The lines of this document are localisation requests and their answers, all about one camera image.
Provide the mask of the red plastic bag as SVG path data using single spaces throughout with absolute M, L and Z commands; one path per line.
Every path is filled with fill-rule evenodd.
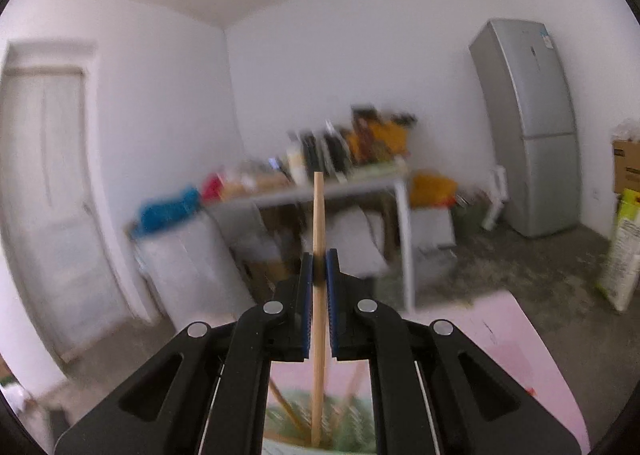
M 224 194 L 224 179 L 218 174 L 211 174 L 201 186 L 201 200 L 205 203 L 220 201 L 222 194 Z

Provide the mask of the white plastic bottle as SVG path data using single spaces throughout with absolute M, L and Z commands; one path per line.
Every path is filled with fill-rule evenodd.
M 308 186 L 309 177 L 306 167 L 304 147 L 295 131 L 288 131 L 288 148 L 286 149 L 286 159 L 288 160 L 288 171 L 296 186 Z

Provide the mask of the white side table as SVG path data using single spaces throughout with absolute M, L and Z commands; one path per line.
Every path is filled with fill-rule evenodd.
M 402 287 L 404 287 L 404 306 L 409 313 L 416 308 L 416 273 L 413 265 L 411 208 L 408 191 L 409 174 L 398 170 L 387 175 L 349 180 L 348 182 L 329 181 L 324 185 L 324 198 L 344 198 L 362 195 L 368 192 L 390 192 L 395 194 L 398 229 L 402 260 Z M 209 212 L 222 212 L 240 208 L 257 209 L 308 203 L 314 199 L 312 186 L 288 186 L 279 191 L 270 191 L 232 198 L 229 201 L 211 202 L 204 206 Z

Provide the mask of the yellow snack bag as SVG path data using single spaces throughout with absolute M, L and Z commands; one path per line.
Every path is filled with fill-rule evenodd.
M 411 113 L 380 112 L 373 105 L 352 105 L 352 130 L 346 134 L 352 161 L 389 163 L 409 156 L 409 134 L 418 119 Z

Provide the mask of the silver refrigerator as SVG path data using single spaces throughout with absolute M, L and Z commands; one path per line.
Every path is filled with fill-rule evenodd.
M 546 26 L 491 19 L 470 52 L 496 162 L 506 171 L 506 222 L 529 238 L 577 226 L 582 178 L 576 120 Z

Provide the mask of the pink patterned tablecloth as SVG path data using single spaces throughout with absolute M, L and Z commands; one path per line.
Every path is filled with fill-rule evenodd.
M 500 290 L 477 297 L 470 303 L 454 301 L 431 305 L 402 316 L 423 325 L 436 319 L 448 319 L 454 323 L 574 435 L 583 454 L 590 451 L 585 420 L 572 391 L 533 324 L 510 293 Z M 329 360 L 326 365 L 323 434 L 328 437 L 329 446 L 319 449 L 319 453 L 375 452 L 369 368 L 340 427 L 335 432 L 331 427 L 335 409 L 345 394 L 357 363 Z M 274 363 L 271 365 L 271 378 L 300 419 L 309 421 L 311 363 Z M 314 453 L 303 442 L 300 432 L 270 390 L 265 437 L 262 449 L 265 454 Z

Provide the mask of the white sack under table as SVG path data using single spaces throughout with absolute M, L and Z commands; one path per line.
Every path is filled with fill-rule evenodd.
M 384 222 L 377 212 L 350 207 L 326 221 L 326 247 L 337 250 L 341 271 L 357 277 L 387 271 Z

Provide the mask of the brown cardboard box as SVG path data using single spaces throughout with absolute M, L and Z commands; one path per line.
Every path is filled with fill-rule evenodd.
M 614 157 L 614 192 L 640 191 L 640 143 L 615 140 L 612 142 Z

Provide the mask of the white door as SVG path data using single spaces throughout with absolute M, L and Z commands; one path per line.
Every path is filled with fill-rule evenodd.
M 128 321 L 101 215 L 98 52 L 16 40 L 1 70 L 1 221 L 17 290 L 55 360 Z

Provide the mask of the black electric kettle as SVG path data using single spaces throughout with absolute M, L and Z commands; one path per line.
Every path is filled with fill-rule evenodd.
M 343 134 L 329 120 L 323 134 L 326 145 L 326 158 L 331 162 L 333 175 L 340 182 L 347 180 L 352 170 L 352 154 Z

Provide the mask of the orange plastic bag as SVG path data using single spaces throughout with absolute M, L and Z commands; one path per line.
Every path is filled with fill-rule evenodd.
M 411 179 L 409 204 L 412 208 L 450 207 L 454 204 L 458 183 L 440 175 L 417 172 Z

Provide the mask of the black thermos flask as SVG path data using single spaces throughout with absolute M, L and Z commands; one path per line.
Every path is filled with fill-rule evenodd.
M 300 142 L 303 145 L 307 175 L 313 179 L 316 172 L 323 171 L 323 164 L 317 138 L 312 132 L 304 132 L 300 135 Z

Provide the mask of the white yellow rice bag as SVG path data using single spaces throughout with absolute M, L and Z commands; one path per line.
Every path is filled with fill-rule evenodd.
M 616 226 L 597 289 L 624 313 L 639 284 L 639 193 L 624 189 Z

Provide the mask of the white appliance under cover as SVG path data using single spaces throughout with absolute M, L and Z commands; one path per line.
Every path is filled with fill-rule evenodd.
M 134 254 L 178 331 L 198 321 L 213 327 L 230 323 L 254 305 L 217 223 L 208 215 L 137 238 Z

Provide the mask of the blue plastic bag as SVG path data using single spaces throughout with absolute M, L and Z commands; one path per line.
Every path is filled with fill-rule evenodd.
M 176 197 L 146 203 L 139 210 L 139 222 L 134 227 L 134 236 L 166 230 L 189 219 L 200 206 L 200 193 L 195 188 L 186 189 Z

